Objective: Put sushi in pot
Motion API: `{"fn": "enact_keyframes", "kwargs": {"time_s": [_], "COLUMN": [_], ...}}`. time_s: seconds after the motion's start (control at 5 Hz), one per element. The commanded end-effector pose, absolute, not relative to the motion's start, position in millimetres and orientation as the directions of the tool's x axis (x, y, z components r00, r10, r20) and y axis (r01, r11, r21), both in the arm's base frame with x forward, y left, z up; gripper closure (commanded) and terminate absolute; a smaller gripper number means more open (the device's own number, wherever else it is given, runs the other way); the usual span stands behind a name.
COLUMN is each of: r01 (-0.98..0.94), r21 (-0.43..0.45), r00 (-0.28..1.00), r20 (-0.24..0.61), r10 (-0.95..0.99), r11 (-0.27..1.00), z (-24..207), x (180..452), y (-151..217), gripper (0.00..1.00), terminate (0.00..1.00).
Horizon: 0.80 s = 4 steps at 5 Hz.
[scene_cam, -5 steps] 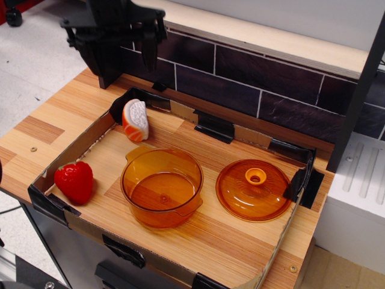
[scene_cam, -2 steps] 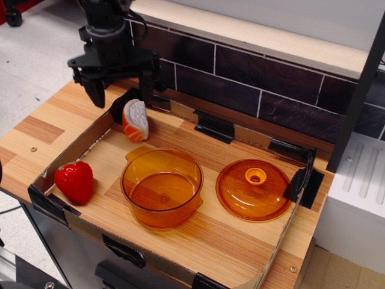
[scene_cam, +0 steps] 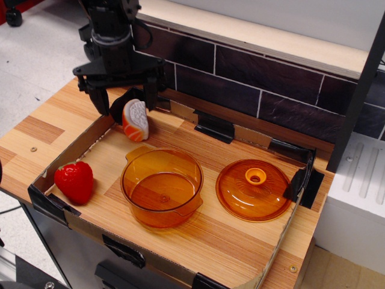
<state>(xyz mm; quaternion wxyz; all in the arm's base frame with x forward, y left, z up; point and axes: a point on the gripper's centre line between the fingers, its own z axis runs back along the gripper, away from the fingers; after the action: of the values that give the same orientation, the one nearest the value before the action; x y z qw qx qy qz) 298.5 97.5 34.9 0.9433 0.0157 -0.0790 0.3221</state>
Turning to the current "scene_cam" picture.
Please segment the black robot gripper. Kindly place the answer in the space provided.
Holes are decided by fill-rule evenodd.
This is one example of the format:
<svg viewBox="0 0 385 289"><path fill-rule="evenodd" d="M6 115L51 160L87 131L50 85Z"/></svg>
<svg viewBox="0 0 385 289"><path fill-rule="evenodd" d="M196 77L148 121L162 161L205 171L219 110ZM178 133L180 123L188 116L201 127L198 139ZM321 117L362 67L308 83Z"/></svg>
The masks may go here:
<svg viewBox="0 0 385 289"><path fill-rule="evenodd" d="M103 116L109 115L108 88L143 85L146 106L155 109L158 89L165 86L165 60L134 50L131 43L122 46L98 46L93 43L94 60L73 69L79 89L87 92Z"/></svg>

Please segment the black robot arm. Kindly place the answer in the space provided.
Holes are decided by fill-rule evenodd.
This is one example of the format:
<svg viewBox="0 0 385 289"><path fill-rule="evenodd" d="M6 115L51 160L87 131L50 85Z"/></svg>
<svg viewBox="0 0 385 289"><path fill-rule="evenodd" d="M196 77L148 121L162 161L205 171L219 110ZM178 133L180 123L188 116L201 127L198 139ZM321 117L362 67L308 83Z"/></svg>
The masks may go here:
<svg viewBox="0 0 385 289"><path fill-rule="evenodd" d="M109 115L107 89L143 85L142 99L149 110L165 81L165 60L141 54L152 41L140 46L132 35L133 26L148 30L137 19L138 1L82 1L89 23L80 29L81 39L92 44L90 62L74 68L79 90L89 95L97 111Z"/></svg>

